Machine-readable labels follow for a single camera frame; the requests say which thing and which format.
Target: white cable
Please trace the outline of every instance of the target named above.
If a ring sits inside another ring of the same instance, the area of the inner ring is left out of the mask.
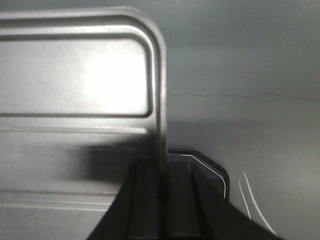
[[[248,186],[248,190],[249,190],[249,193],[250,193],[251,200],[252,200],[253,205],[254,205],[255,209],[257,210],[260,218],[262,219],[262,221],[263,221],[263,223],[266,225],[266,227],[269,229],[269,231],[272,232],[274,235],[277,236],[276,232],[272,229],[272,227],[270,226],[270,224],[267,222],[267,220],[265,219],[264,215],[262,214],[260,208],[258,207],[258,204],[257,204],[257,202],[256,202],[256,199],[255,199],[255,197],[254,197],[254,194],[253,194],[253,192],[252,192],[252,190],[251,190],[249,180],[248,180],[246,174],[245,174],[244,172],[242,172],[242,173],[240,174],[240,176],[239,176],[238,182],[239,182],[239,187],[240,187],[241,195],[242,195],[242,198],[243,198],[243,201],[244,201],[246,210],[247,210],[247,212],[248,212],[249,218],[251,219],[251,215],[250,215],[250,211],[249,211],[249,208],[248,208],[248,205],[247,205],[247,201],[246,201],[245,195],[244,195],[244,193],[243,193],[243,191],[242,191],[241,182],[240,182],[242,175],[244,176],[244,179],[245,179],[246,184],[247,184],[247,186]]]
[[[250,210],[249,210],[249,207],[248,207],[248,204],[247,204],[247,201],[246,201],[244,192],[242,191],[241,182],[240,182],[240,179],[241,179],[242,174],[243,174],[243,172],[240,174],[239,180],[238,180],[238,182],[239,182],[239,188],[240,188],[240,192],[241,192],[241,195],[242,195],[242,198],[243,198],[243,201],[244,201],[244,205],[245,205],[245,208],[246,208],[246,212],[248,213],[248,217],[249,217],[249,219],[251,220]]]

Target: gray surface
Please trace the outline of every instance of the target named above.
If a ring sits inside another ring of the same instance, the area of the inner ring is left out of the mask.
[[[0,52],[0,238],[86,239],[131,161],[166,160],[162,36],[134,9],[4,12]]]
[[[245,172],[280,236],[320,238],[319,1],[0,3],[4,10],[128,5],[149,14],[167,43],[168,92],[187,95],[167,98],[169,144],[221,162],[230,200],[244,213],[238,177]]]

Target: metal sheet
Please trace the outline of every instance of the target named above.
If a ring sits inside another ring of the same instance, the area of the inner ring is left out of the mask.
[[[166,160],[162,36],[131,8],[4,12],[0,51],[1,238],[85,239],[132,160]]]

